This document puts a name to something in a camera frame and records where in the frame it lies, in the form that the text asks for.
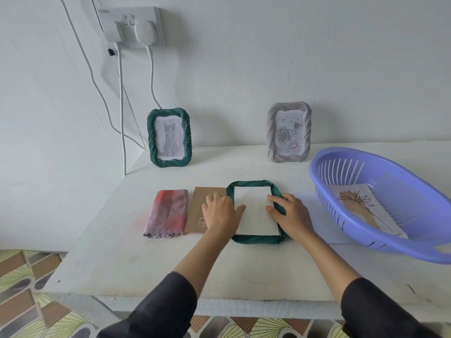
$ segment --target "white wall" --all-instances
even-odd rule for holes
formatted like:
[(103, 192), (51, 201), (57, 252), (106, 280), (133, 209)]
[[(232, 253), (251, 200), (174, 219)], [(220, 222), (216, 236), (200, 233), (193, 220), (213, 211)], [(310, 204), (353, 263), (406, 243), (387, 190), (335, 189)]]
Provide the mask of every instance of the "white wall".
[[(155, 92), (189, 112), (195, 146), (263, 144), (271, 104), (297, 100), (313, 142), (451, 139), (451, 0), (96, 2), (163, 9)], [(66, 3), (118, 126), (116, 59), (91, 0)], [(120, 137), (59, 0), (0, 0), (0, 46), (0, 248), (69, 250), (121, 179)], [(124, 52), (144, 138), (149, 72)]]

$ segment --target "electrical outlet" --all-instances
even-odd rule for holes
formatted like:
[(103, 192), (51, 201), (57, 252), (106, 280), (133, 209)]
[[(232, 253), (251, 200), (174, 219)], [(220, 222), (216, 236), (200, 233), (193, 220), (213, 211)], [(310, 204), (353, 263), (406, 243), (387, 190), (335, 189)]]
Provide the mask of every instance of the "electrical outlet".
[(143, 45), (136, 41), (135, 21), (149, 20), (155, 27), (157, 42), (152, 46), (165, 46), (163, 36), (163, 26), (161, 25), (160, 9), (157, 7), (132, 7), (132, 8), (102, 8), (97, 10), (100, 23), (105, 31), (117, 31), (116, 23), (122, 29), (123, 42), (121, 45), (125, 49), (143, 49)]

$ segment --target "person's left hand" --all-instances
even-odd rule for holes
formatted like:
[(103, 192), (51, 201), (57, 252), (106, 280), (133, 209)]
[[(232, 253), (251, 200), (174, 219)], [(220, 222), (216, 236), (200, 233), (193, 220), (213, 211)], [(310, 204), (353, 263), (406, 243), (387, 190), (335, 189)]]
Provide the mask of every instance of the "person's left hand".
[(222, 197), (217, 192), (206, 196), (206, 203), (202, 204), (202, 212), (208, 227), (207, 231), (229, 240), (238, 230), (245, 209), (246, 205), (240, 205), (235, 210), (229, 196)]

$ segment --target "floor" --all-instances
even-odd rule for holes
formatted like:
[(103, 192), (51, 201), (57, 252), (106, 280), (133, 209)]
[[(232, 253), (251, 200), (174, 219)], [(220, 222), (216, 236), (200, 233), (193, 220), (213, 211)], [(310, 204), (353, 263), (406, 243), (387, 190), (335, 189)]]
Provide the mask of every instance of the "floor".
[[(90, 338), (97, 335), (98, 327), (37, 292), (63, 258), (64, 254), (0, 250), (0, 338)], [(342, 324), (335, 320), (195, 315), (184, 338), (346, 338)], [(451, 338), (451, 325), (427, 325), (443, 337)]]

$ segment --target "purple basket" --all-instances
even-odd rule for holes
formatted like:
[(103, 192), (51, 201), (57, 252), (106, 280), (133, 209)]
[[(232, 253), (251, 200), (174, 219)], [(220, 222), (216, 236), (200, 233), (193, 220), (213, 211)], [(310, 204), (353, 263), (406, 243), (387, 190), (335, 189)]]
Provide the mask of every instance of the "purple basket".
[[(345, 147), (324, 148), (310, 163), (316, 193), (334, 221), (364, 246), (451, 264), (451, 254), (434, 247), (451, 242), (451, 200), (401, 165)], [(409, 239), (396, 237), (360, 220), (328, 185), (368, 184), (371, 192)]]

